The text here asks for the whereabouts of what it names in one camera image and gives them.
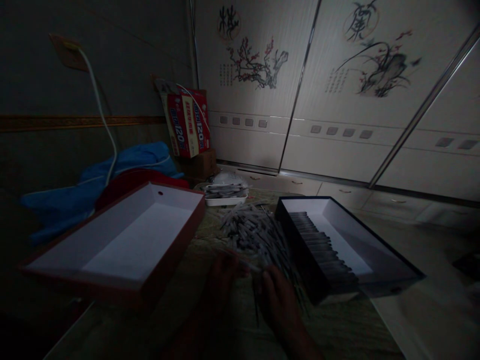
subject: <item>black box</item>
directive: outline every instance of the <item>black box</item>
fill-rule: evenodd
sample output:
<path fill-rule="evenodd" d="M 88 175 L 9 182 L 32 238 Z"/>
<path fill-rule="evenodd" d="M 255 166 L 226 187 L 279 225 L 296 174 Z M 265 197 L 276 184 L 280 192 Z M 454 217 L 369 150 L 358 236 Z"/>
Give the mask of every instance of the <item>black box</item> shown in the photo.
<path fill-rule="evenodd" d="M 337 252 L 335 256 L 344 262 L 342 266 L 351 269 L 356 282 L 334 284 L 331 277 L 330 280 L 327 278 L 331 274 L 325 273 L 324 263 L 321 268 L 311 250 L 311 241 L 307 245 L 306 235 L 302 235 L 294 223 L 293 219 L 298 219 L 302 212 L 306 212 L 319 232 L 329 237 L 326 241 Z M 330 196 L 280 197 L 275 217 L 283 227 L 298 272 L 314 305 L 348 301 L 362 293 L 370 298 L 399 294 L 425 277 Z"/>

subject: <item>wooden molding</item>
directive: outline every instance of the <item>wooden molding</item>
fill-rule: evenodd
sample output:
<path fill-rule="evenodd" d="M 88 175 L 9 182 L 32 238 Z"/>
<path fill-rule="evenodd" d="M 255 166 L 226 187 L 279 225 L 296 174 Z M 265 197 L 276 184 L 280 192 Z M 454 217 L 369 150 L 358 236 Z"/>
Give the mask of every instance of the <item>wooden molding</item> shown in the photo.
<path fill-rule="evenodd" d="M 108 126 L 166 124 L 165 116 L 105 116 Z M 0 133 L 102 127 L 100 116 L 0 115 Z"/>

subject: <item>floor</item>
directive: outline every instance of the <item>floor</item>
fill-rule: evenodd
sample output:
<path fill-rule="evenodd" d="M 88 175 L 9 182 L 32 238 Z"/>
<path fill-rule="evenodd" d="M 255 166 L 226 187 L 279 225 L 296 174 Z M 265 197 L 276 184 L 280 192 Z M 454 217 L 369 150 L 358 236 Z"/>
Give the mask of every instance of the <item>floor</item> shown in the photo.
<path fill-rule="evenodd" d="M 451 265 L 478 243 L 446 231 L 356 215 L 426 275 L 398 296 L 372 300 L 405 357 L 478 359 L 480 306 L 475 309 L 466 290 L 473 281 Z"/>
<path fill-rule="evenodd" d="M 70 299 L 47 291 L 22 277 L 15 265 L 31 253 L 26 238 L 38 224 L 9 196 L 3 201 L 2 234 L 9 251 L 2 257 L 1 282 L 10 296 L 1 308 L 33 328 L 45 329 L 45 308 L 63 309 Z M 477 243 L 446 231 L 422 228 L 364 212 L 356 215 L 373 231 L 419 268 L 426 278 L 398 296 L 372 300 L 407 359 L 475 359 L 480 349 L 480 310 L 467 294 L 471 279 L 451 263 L 478 248 Z"/>

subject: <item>red box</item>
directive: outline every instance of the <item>red box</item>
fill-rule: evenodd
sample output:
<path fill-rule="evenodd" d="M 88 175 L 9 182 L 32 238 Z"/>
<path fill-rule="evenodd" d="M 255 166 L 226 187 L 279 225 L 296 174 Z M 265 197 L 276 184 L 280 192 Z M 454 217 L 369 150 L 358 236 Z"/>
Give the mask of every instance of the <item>red box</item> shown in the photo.
<path fill-rule="evenodd" d="M 155 85 L 160 92 L 173 154 L 190 159 L 210 149 L 205 95 L 161 79 L 156 79 Z"/>
<path fill-rule="evenodd" d="M 152 310 L 205 214 L 205 194 L 146 183 L 24 260 L 59 292 Z"/>

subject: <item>electrical outlet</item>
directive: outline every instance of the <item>electrical outlet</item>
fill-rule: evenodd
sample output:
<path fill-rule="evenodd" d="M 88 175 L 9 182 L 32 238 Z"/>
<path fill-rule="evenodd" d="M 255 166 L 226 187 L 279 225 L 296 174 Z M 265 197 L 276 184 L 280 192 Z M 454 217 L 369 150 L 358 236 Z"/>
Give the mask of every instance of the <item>electrical outlet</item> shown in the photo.
<path fill-rule="evenodd" d="M 77 70 L 81 70 L 88 73 L 89 68 L 87 67 L 87 63 L 85 63 L 85 60 L 82 54 L 80 54 L 78 51 L 69 49 L 65 46 L 65 43 L 70 43 L 80 48 L 81 46 L 78 42 L 67 39 L 59 35 L 54 35 L 54 34 L 49 34 L 49 35 L 50 35 L 50 40 L 53 43 L 53 46 L 55 47 L 58 58 L 60 59 L 63 65 L 65 65 L 68 68 L 77 69 Z"/>

